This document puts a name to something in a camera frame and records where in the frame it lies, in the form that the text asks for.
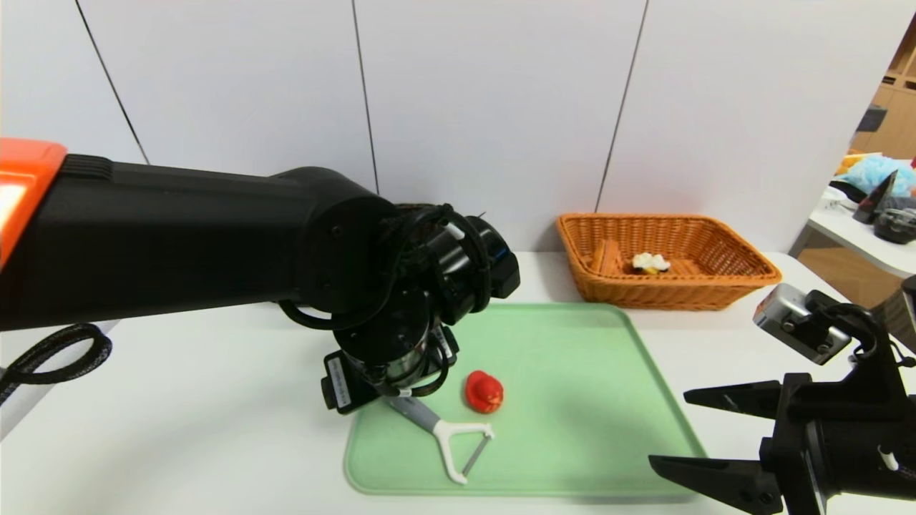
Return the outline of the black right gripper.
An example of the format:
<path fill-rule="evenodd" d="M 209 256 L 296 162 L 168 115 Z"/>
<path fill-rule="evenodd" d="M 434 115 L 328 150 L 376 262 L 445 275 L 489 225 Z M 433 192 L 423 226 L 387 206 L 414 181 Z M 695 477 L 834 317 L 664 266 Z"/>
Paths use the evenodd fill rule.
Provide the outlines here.
<path fill-rule="evenodd" d="M 749 514 L 824 514 L 835 496 L 913 501 L 914 397 L 897 372 L 851 372 L 837 382 L 789 374 L 697 388 L 687 404 L 775 418 L 759 461 L 648 457 L 662 479 Z"/>

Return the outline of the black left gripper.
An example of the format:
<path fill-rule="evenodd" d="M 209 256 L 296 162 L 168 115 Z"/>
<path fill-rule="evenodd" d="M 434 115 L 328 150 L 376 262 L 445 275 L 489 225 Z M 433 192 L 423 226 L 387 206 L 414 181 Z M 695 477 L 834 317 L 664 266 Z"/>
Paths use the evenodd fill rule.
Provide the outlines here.
<path fill-rule="evenodd" d="M 433 325 L 406 355 L 386 364 L 364 364 L 339 350 L 323 360 L 325 405 L 347 415 L 377 398 L 430 396 L 447 381 L 458 352 L 454 333 L 443 325 Z"/>

